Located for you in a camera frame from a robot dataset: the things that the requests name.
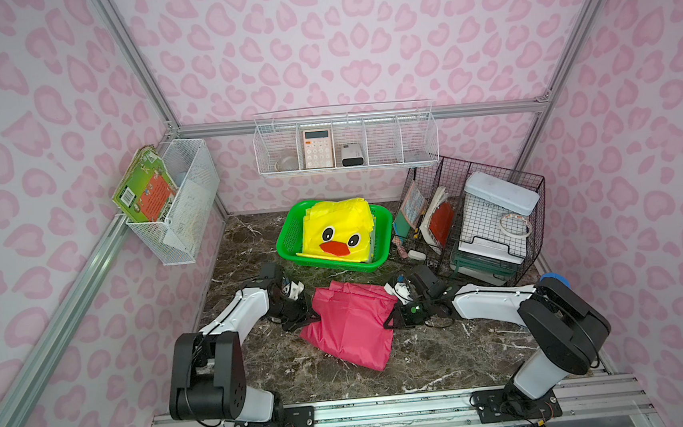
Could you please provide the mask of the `yellow duck raincoat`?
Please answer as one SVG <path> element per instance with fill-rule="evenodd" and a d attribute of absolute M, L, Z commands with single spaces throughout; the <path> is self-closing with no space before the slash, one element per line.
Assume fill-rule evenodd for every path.
<path fill-rule="evenodd" d="M 298 255 L 322 261 L 369 263 L 374 231 L 374 215 L 365 199 L 320 201 L 303 216 L 302 250 Z"/>

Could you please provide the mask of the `magenta raincoat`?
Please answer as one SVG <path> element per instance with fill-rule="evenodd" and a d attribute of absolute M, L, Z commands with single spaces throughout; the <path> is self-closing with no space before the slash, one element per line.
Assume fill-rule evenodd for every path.
<path fill-rule="evenodd" d="M 302 329 L 300 337 L 335 358 L 383 371 L 394 335 L 385 322 L 397 302 L 381 286 L 334 281 L 315 290 L 312 309 L 319 320 Z"/>

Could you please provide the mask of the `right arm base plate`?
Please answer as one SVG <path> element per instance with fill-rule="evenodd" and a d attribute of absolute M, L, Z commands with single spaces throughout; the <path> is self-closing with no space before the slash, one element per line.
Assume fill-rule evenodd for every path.
<path fill-rule="evenodd" d="M 477 410 L 482 424 L 548 421 L 564 414 L 553 391 L 530 399 L 518 390 L 481 390 L 471 394 L 469 403 Z"/>

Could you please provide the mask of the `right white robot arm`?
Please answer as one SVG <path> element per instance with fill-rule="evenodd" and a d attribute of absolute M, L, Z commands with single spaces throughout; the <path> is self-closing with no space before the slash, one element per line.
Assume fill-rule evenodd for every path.
<path fill-rule="evenodd" d="M 486 396 L 472 395 L 472 405 L 495 404 L 499 414 L 525 413 L 543 404 L 567 375 L 583 375 L 598 362 L 599 352 L 611 334 L 611 324 L 578 296 L 563 277 L 549 273 L 525 287 L 484 287 L 447 281 L 427 266 L 416 268 L 403 281 L 412 290 L 384 322 L 385 329 L 425 325 L 434 317 L 493 320 L 526 327 L 536 350 L 507 384 Z"/>

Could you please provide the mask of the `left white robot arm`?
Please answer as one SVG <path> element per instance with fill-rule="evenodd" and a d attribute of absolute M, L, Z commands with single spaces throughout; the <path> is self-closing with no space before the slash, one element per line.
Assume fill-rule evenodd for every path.
<path fill-rule="evenodd" d="M 173 419 L 207 427 L 213 420 L 282 420 L 280 399 L 246 381 L 243 342 L 262 319 L 294 332 L 318 322 L 320 316 L 301 283 L 292 281 L 279 264 L 263 264 L 258 276 L 238 289 L 211 323 L 175 341 L 168 408 Z"/>

